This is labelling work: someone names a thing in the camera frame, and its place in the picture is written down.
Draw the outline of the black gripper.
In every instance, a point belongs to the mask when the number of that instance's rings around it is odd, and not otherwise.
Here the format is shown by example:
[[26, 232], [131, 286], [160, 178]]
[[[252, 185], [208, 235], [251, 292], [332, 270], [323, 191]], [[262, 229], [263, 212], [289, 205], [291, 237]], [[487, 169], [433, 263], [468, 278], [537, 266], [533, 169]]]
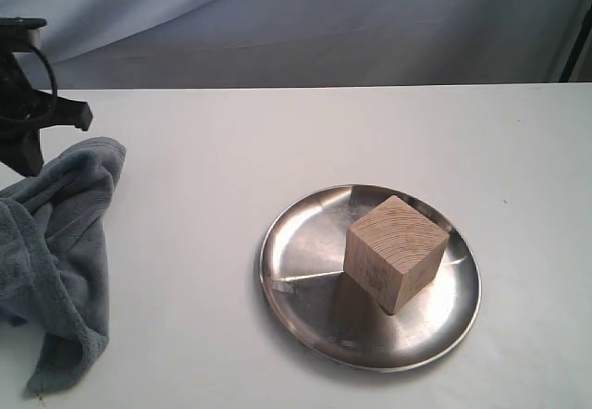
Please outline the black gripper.
[[1, 162], [23, 177], [37, 176], [43, 168], [38, 130], [72, 126], [87, 131], [93, 122], [90, 106], [57, 98], [55, 73], [40, 50], [31, 50], [43, 64], [51, 93], [32, 88], [11, 51], [1, 51]]

